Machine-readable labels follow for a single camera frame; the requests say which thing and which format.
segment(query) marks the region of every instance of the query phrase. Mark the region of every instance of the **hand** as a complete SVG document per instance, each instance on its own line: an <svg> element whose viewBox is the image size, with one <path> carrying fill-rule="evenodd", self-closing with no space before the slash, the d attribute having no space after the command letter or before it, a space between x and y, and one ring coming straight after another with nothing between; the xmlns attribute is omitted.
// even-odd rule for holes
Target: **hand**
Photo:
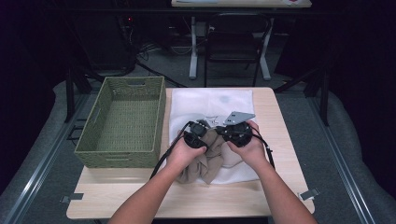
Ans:
<svg viewBox="0 0 396 224"><path fill-rule="evenodd" d="M166 166L173 169L177 169L178 172L182 172L192 160L206 152L206 147L192 148L189 147L184 141L184 137L181 137L175 147L172 149L171 154L166 159Z"/></svg>
<svg viewBox="0 0 396 224"><path fill-rule="evenodd" d="M252 127L252 131L254 134L259 135L256 132L256 130L260 131L259 126L254 121L248 120L247 124ZM262 164L269 163L268 160L265 159L265 152L262 141L257 137L253 136L250 142L244 147L237 147L232 142L227 142L227 145L233 152L238 154L247 165L253 168L253 170L256 170L258 166Z"/></svg>

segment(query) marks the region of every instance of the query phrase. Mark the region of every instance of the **forearm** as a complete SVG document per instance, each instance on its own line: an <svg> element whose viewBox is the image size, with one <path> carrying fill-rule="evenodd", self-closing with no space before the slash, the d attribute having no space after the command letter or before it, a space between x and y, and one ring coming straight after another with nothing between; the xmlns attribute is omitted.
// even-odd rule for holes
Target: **forearm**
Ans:
<svg viewBox="0 0 396 224"><path fill-rule="evenodd" d="M151 223L179 173L180 171L165 166L129 197L108 223Z"/></svg>
<svg viewBox="0 0 396 224"><path fill-rule="evenodd" d="M255 168L276 224L317 223L304 204L268 163Z"/></svg>

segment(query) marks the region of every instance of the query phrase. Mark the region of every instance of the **person's left arm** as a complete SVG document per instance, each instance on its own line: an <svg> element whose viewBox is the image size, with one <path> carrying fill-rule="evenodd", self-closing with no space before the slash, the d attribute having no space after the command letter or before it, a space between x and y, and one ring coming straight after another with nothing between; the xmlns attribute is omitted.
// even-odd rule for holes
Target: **person's left arm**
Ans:
<svg viewBox="0 0 396 224"><path fill-rule="evenodd" d="M165 167L131 195L108 223L151 223L174 180L205 150L205 147L191 148L181 138L166 159Z"/></svg>

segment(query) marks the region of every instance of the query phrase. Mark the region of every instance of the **person's right arm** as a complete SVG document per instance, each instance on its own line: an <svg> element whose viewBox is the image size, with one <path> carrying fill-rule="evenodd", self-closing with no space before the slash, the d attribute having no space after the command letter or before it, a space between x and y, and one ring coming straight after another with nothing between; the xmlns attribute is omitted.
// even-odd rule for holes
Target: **person's right arm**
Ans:
<svg viewBox="0 0 396 224"><path fill-rule="evenodd" d="M247 123L257 131L258 125L249 120ZM276 224L279 223L317 223L300 199L282 180L279 174L265 159L262 142L252 137L249 144L244 147L236 147L233 143L227 142L230 149L241 156L259 176L262 182L265 197L271 210L271 214Z"/></svg>

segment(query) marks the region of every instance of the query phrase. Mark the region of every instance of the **white table leg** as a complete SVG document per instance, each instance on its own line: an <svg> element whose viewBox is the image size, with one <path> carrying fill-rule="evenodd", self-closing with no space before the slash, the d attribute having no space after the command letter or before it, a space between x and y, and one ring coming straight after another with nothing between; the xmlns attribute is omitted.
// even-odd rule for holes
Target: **white table leg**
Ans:
<svg viewBox="0 0 396 224"><path fill-rule="evenodd" d="M271 26L270 31L268 32L268 35L264 39L264 45L262 48L262 56L260 58L260 67L262 68L262 77L264 78L264 80L267 80L267 81L271 80L271 75L270 75L270 71L268 70L267 61L265 61L265 51L267 51L268 42L270 41L271 33L272 33L272 26Z"/></svg>
<svg viewBox="0 0 396 224"><path fill-rule="evenodd" d="M191 17L191 63L190 63L190 79L197 78L197 63L198 63L198 55L197 55L197 36L195 33L195 17Z"/></svg>

